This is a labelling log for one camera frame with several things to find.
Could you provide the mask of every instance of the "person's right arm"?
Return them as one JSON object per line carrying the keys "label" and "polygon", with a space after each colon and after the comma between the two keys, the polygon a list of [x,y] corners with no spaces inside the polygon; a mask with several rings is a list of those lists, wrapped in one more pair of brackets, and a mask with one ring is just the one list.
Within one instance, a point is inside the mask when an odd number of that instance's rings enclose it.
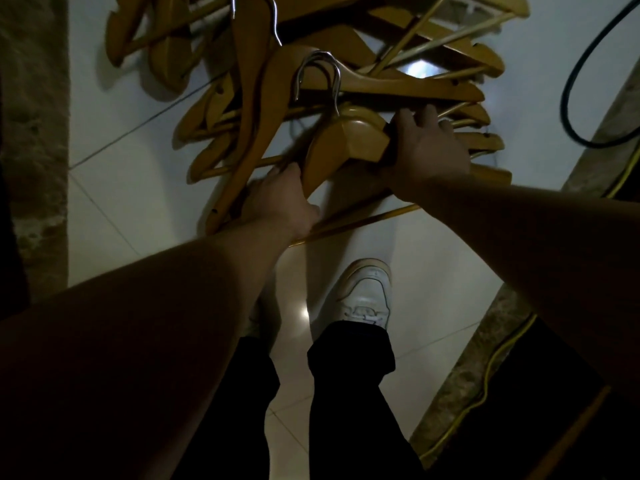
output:
{"label": "person's right arm", "polygon": [[604,380],[640,404],[640,205],[499,186],[433,107],[396,115],[384,178],[450,227]]}

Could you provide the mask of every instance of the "hanger hook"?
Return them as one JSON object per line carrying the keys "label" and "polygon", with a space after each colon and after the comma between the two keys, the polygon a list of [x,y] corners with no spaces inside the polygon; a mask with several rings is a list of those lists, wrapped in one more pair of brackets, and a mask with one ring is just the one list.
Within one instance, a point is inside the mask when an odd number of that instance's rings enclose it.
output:
{"label": "hanger hook", "polygon": [[[276,42],[280,47],[282,47],[282,40],[278,35],[278,4],[276,0],[267,0],[269,5],[271,5],[271,31],[273,33],[273,37],[276,39]],[[236,0],[229,0],[231,3],[231,20],[236,19]]]}
{"label": "hanger hook", "polygon": [[338,65],[338,60],[332,55],[331,52],[325,52],[324,50],[316,50],[309,54],[298,69],[296,73],[296,81],[294,86],[294,94],[293,101],[297,101],[300,97],[300,85],[302,85],[302,81],[305,79],[305,69],[309,64],[312,64],[316,61],[324,61],[330,64],[333,67],[333,87],[332,87],[332,97],[333,97],[333,109],[335,111],[336,116],[340,116],[340,110],[338,110],[338,96],[340,95],[340,85],[342,83],[342,74],[340,73],[340,65]]}

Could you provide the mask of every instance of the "cord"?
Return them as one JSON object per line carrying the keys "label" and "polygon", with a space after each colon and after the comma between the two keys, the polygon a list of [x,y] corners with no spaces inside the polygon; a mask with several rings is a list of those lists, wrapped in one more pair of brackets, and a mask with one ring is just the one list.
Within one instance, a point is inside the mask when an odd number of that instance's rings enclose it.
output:
{"label": "cord", "polygon": [[[631,155],[631,158],[629,158],[625,169],[622,171],[617,181],[613,184],[612,188],[604,193],[604,198],[615,198],[617,193],[620,192],[622,186],[624,186],[625,182],[628,180],[633,169],[636,167],[636,165],[638,165],[638,162],[640,162],[640,144],[636,146],[633,155]],[[502,354],[509,347],[514,346],[516,342],[521,339],[526,332],[528,332],[537,318],[538,315],[536,314],[529,315],[526,322],[524,322],[524,325],[521,325],[520,328],[517,328],[516,331],[514,331],[507,339],[505,339],[505,341],[503,341],[503,343],[496,347],[496,349],[491,354],[491,357],[489,358],[489,362],[484,368],[483,389],[480,399],[474,401],[465,409],[463,409],[462,412],[460,412],[460,414],[453,420],[453,423],[451,423],[451,426],[447,428],[447,430],[442,434],[441,437],[439,437],[436,443],[434,443],[431,448],[420,455],[420,460],[425,459],[426,457],[434,453],[438,448],[440,448],[440,446],[442,446],[446,439],[450,437],[452,433],[459,427],[460,423],[462,423],[467,414],[469,414],[469,412],[473,411],[474,409],[482,406],[486,402],[486,399],[489,396],[489,376],[491,374],[491,369],[493,368],[493,363],[500,354]]]}
{"label": "cord", "polygon": [[564,86],[562,98],[560,99],[560,121],[562,122],[562,126],[567,135],[569,135],[569,137],[574,140],[574,142],[581,144],[582,146],[585,146],[587,148],[611,148],[613,146],[624,144],[628,141],[631,141],[633,138],[640,136],[640,127],[638,127],[626,136],[622,136],[605,143],[594,143],[593,141],[589,141],[578,135],[578,133],[576,133],[571,126],[571,121],[569,121],[569,96],[571,95],[571,91],[573,90],[575,80],[578,78],[578,74],[580,74],[580,71],[582,71],[584,64],[587,62],[588,58],[591,56],[600,42],[602,42],[604,37],[609,35],[610,31],[618,26],[618,24],[622,22],[622,20],[624,20],[629,13],[635,10],[638,5],[640,5],[640,0],[631,0],[629,4],[625,6],[622,11],[617,14],[616,17],[606,27],[604,27],[604,29],[598,34],[595,40],[591,42],[591,44],[587,47],[587,50],[584,51],[583,55],[580,56],[578,63],[571,71],[569,79],[566,81],[566,84]]}

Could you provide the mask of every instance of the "brown marble border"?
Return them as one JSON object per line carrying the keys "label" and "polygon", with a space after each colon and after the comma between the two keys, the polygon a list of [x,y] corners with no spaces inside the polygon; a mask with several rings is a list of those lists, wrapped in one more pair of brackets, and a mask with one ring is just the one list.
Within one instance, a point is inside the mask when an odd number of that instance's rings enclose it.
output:
{"label": "brown marble border", "polygon": [[[604,117],[595,140],[610,141],[639,125],[640,61]],[[602,196],[624,170],[637,145],[636,139],[615,148],[585,151],[562,191]],[[476,333],[413,432],[411,444],[418,454],[428,451],[466,405],[478,395],[484,368],[493,350],[526,320],[530,312],[530,307],[517,293],[507,285],[502,286]],[[498,358],[492,373],[503,360],[504,357]],[[443,447],[422,461],[425,468],[434,464]]]}
{"label": "brown marble border", "polygon": [[67,287],[68,0],[2,0],[0,161],[32,303]]}

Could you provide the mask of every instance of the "person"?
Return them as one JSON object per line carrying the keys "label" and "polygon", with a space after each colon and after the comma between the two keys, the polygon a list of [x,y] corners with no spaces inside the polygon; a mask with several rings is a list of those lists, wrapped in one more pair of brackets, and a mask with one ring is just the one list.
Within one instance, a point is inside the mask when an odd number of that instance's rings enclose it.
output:
{"label": "person", "polygon": [[[435,108],[395,122],[389,188],[449,226],[640,404],[638,205],[480,182]],[[0,322],[2,476],[267,478],[264,415],[278,379],[273,334],[250,317],[318,215],[297,165],[272,171],[239,225]],[[312,478],[422,475],[378,388],[394,369],[391,280],[386,264],[357,261],[321,312],[308,352]]]}

